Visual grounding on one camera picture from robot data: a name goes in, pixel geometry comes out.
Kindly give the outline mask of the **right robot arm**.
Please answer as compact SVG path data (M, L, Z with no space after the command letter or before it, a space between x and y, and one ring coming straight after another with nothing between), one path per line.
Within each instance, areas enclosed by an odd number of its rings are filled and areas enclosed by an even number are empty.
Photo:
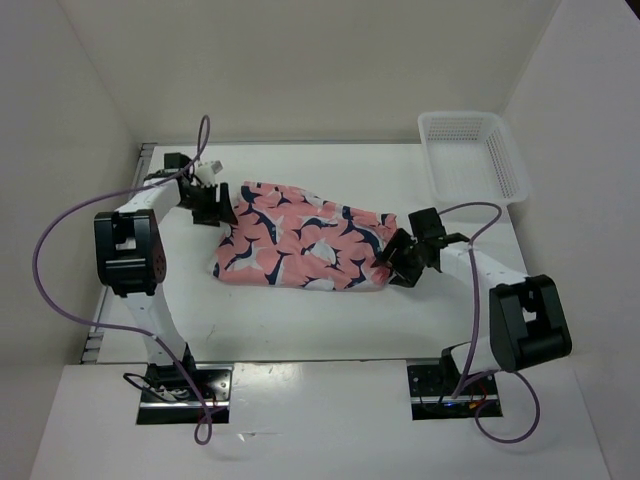
M460 393L484 373L515 373L570 355L573 341L555 282L502 264L475 247L479 236L446 231L436 209L409 215L375 264L391 271L390 283L413 288L434 269L472 292L471 339L443 350L440 385Z

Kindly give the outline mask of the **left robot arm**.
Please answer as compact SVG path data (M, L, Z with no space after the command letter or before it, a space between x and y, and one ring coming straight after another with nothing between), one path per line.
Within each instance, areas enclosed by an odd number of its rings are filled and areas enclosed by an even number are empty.
M236 225L229 186L216 181L222 169L218 160L166 154L164 168L148 175L130 200L94 218L99 280L123 300L134 319L133 329L142 332L146 381L180 400L196 394L200 376L163 291L168 267L159 224L179 207L191 212L196 225Z

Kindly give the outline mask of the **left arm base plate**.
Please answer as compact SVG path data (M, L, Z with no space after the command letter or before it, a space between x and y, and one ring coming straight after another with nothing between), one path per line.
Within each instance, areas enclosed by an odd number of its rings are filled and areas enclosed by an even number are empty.
M197 364L190 372L214 425L229 423L233 370L230 364ZM140 392L137 425L204 423L202 403L174 367L162 375L158 368L149 366L144 374L127 372L123 378Z

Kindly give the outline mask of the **pink shark print shorts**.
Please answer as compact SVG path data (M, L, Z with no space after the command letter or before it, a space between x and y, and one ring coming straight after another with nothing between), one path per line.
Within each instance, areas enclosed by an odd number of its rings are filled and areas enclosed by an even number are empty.
M233 205L237 223L215 250L212 275L238 286L373 291L390 271L376 255L398 230L393 213L323 199L294 186L246 181Z

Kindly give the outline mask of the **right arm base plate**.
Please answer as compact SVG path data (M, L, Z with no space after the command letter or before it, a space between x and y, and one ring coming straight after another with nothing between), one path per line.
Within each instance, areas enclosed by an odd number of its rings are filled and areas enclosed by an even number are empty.
M446 380L437 361L408 363L406 370L413 421L503 416L493 377L479 380L453 398L457 381Z

